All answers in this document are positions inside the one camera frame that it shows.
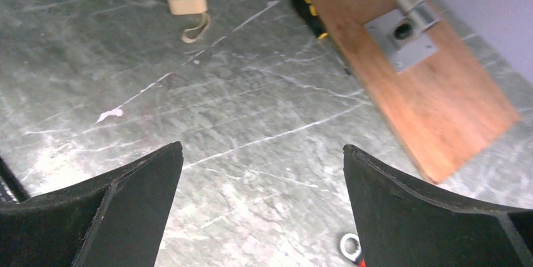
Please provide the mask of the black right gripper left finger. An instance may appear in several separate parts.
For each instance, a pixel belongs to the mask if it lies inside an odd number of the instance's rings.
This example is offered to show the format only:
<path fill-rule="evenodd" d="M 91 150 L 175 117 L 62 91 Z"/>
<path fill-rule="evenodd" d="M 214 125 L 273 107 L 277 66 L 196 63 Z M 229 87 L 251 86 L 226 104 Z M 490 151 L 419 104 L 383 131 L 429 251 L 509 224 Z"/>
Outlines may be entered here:
<path fill-rule="evenodd" d="M 183 162 L 174 142 L 24 202 L 1 198 L 1 265 L 153 266 Z"/>

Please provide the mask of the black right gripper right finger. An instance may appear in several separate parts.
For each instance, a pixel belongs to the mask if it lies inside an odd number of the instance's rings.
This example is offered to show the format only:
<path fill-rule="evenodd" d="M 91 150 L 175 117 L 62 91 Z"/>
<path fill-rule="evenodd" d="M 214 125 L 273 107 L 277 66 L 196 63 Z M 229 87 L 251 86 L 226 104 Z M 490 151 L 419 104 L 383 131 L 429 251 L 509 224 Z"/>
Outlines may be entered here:
<path fill-rule="evenodd" d="M 450 192 L 347 144 L 344 178 L 366 266 L 531 266 L 532 211 Z"/>

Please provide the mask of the brown plywood board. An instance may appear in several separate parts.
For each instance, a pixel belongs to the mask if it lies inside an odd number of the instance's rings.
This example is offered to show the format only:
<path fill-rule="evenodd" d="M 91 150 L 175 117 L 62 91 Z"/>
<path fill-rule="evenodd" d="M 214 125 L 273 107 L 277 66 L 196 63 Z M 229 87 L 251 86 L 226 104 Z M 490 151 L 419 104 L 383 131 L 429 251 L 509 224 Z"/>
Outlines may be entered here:
<path fill-rule="evenodd" d="M 397 73 L 364 24 L 395 0 L 311 0 L 330 37 L 423 176 L 440 183 L 520 116 L 447 21 L 429 30 L 437 52 Z"/>

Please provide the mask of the beige black folding umbrella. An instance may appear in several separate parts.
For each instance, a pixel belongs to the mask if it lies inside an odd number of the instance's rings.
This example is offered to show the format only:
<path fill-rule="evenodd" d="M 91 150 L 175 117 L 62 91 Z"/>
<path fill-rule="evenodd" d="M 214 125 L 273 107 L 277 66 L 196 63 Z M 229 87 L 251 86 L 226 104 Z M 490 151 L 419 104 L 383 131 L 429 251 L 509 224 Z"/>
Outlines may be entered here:
<path fill-rule="evenodd" d="M 199 14 L 199 24 L 193 28 L 186 28 L 181 39 L 184 43 L 195 43 L 210 27 L 207 0 L 167 0 L 169 11 L 175 16 Z"/>

